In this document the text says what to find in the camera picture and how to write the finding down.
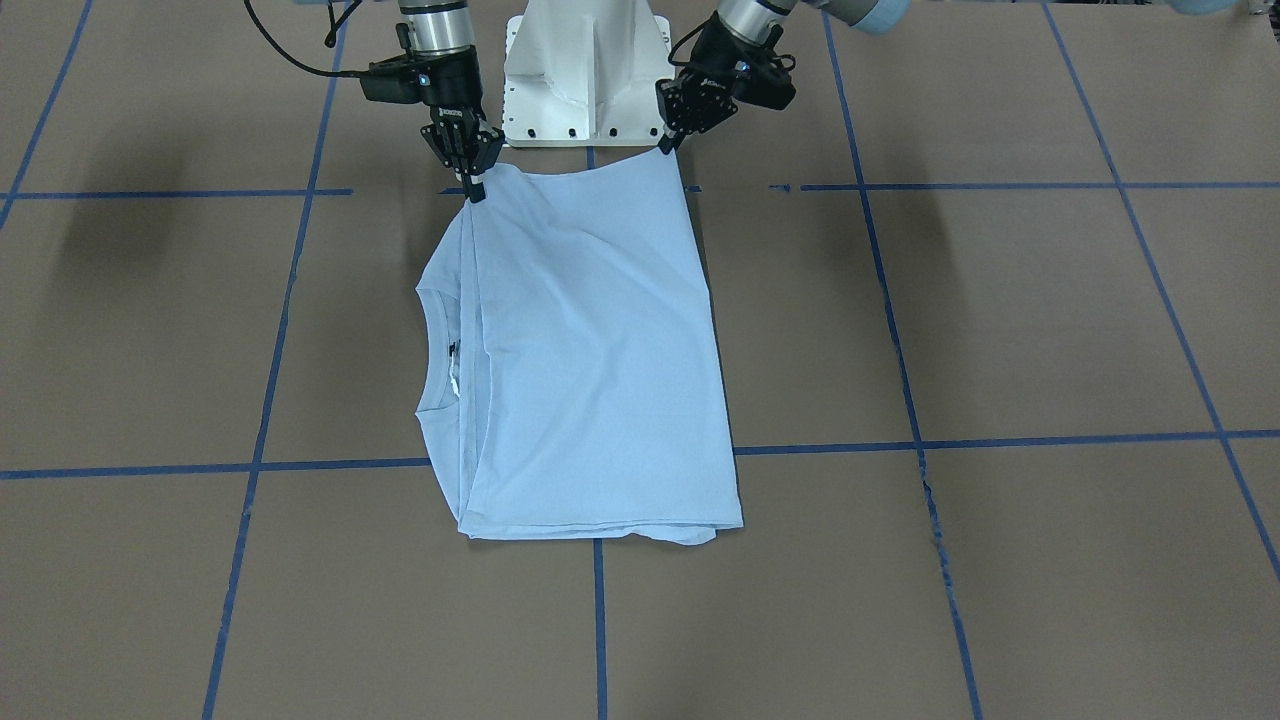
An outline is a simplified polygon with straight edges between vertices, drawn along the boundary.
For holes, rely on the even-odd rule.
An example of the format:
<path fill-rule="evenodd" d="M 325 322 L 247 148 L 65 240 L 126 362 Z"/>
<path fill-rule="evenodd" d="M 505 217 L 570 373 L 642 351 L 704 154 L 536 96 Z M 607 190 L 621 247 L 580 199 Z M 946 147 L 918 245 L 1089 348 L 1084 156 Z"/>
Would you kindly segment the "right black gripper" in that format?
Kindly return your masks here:
<path fill-rule="evenodd" d="M 483 78 L 475 50 L 428 59 L 419 68 L 419 95 L 429 108 L 422 129 L 442 164 L 460 170 L 463 195 L 472 204 L 486 199 L 485 174 L 506 141 L 483 110 Z"/>

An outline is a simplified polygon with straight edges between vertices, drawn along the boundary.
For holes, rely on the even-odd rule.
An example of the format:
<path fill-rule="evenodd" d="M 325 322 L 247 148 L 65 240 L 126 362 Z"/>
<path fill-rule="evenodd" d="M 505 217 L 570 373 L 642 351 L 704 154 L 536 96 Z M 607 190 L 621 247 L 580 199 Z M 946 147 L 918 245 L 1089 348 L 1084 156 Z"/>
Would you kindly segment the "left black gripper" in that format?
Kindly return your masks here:
<path fill-rule="evenodd" d="M 739 109 L 731 94 L 735 67 L 763 53 L 771 53 L 769 14 L 713 14 L 682 37 L 668 55 L 675 78 L 655 83 L 660 152 L 671 155 L 690 135 L 731 118 Z"/>

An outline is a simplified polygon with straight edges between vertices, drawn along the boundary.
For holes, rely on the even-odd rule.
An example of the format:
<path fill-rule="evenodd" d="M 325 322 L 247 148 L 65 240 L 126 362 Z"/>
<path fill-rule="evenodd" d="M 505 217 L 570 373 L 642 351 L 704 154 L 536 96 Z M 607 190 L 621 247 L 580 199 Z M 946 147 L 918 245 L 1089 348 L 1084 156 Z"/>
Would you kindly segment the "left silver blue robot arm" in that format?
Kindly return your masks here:
<path fill-rule="evenodd" d="M 782 111 L 795 99 L 795 59 L 777 45 L 795 1 L 721 1 L 713 13 L 675 41 L 671 78 L 655 83 L 663 133 L 657 147 L 677 151 L 733 117 L 742 105 Z"/>

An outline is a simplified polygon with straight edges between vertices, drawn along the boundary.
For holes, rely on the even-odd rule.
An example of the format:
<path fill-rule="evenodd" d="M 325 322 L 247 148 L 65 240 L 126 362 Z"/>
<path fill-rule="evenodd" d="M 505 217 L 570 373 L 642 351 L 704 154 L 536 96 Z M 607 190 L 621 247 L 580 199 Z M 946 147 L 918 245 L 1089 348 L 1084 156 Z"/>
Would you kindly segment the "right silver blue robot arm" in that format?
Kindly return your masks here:
<path fill-rule="evenodd" d="M 484 176 L 506 143 L 489 122 L 474 23 L 467 1 L 399 1 L 407 24 L 416 90 L 429 108 L 422 136 L 442 164 L 453 170 L 466 199 L 486 199 Z"/>

